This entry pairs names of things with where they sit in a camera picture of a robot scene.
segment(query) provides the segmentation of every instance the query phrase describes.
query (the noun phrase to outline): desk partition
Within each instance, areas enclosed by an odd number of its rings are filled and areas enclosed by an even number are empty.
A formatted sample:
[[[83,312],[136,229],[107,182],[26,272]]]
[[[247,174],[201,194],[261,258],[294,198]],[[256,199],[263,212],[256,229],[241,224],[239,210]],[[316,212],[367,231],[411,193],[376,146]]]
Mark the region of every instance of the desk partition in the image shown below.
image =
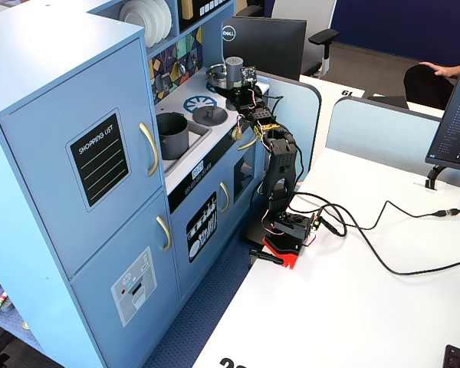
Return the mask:
[[[326,147],[427,176],[425,157],[440,119],[383,103],[345,97],[336,103]],[[439,180],[460,187],[460,171]]]
[[[300,181],[305,179],[311,166],[312,152],[317,134],[317,124],[322,99],[314,86],[297,82],[272,74],[259,72],[258,81],[269,84],[268,95],[284,96],[276,106],[274,115],[277,121],[286,126],[293,134],[297,145],[303,153],[304,173]],[[273,109],[275,99],[268,100],[268,106]],[[300,174],[300,157],[296,161],[297,175]]]

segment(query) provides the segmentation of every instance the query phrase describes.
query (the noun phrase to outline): gray pot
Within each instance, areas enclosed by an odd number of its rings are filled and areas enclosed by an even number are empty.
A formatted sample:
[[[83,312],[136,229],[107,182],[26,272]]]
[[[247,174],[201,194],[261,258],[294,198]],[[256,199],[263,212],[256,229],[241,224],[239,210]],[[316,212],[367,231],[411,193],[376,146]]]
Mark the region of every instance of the gray pot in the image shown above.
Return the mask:
[[[156,116],[162,159],[178,159],[189,149],[189,124],[181,113]]]

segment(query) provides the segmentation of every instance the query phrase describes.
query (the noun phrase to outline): dell monitor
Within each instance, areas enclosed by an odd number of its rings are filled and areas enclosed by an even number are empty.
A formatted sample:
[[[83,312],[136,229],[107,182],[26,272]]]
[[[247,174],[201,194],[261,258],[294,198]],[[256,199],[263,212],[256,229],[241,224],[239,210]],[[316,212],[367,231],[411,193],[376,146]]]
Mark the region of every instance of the dell monitor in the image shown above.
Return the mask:
[[[298,81],[307,21],[233,17],[223,24],[223,54],[244,66]]]

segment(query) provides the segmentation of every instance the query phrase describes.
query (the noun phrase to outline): shopping list sign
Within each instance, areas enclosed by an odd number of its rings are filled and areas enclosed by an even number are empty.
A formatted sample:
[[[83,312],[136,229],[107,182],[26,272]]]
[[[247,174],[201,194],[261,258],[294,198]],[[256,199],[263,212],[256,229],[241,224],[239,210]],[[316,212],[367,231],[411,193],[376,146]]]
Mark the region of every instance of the shopping list sign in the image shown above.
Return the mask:
[[[130,173],[115,113],[74,142],[71,154],[90,207]]]
[[[187,244],[189,263],[192,263],[209,239],[216,232],[217,225],[216,192],[197,211],[187,224]]]

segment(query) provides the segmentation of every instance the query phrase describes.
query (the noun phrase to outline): robotic arm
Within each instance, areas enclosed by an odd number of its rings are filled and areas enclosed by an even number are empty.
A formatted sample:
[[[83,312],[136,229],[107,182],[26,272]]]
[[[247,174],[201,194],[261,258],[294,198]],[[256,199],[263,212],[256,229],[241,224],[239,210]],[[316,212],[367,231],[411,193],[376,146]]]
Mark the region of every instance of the robotic arm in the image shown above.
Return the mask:
[[[240,116],[250,123],[256,136],[269,154],[269,167],[259,193],[268,201],[267,211],[273,231],[262,239],[272,255],[251,250],[251,256],[273,261],[277,265],[294,267],[303,241],[311,232],[311,219],[286,212],[294,193],[297,144],[293,134],[278,121],[263,101],[257,86],[255,67],[241,69],[241,86],[225,89],[215,87],[218,94],[235,106]]]
[[[250,123],[252,130],[271,155],[269,168],[262,182],[262,195],[269,202],[270,216],[285,211],[294,190],[297,147],[293,135],[276,121],[276,117],[262,100],[263,94],[257,86],[255,67],[241,69],[241,87],[233,87],[231,90],[215,87],[215,90],[226,97]]]

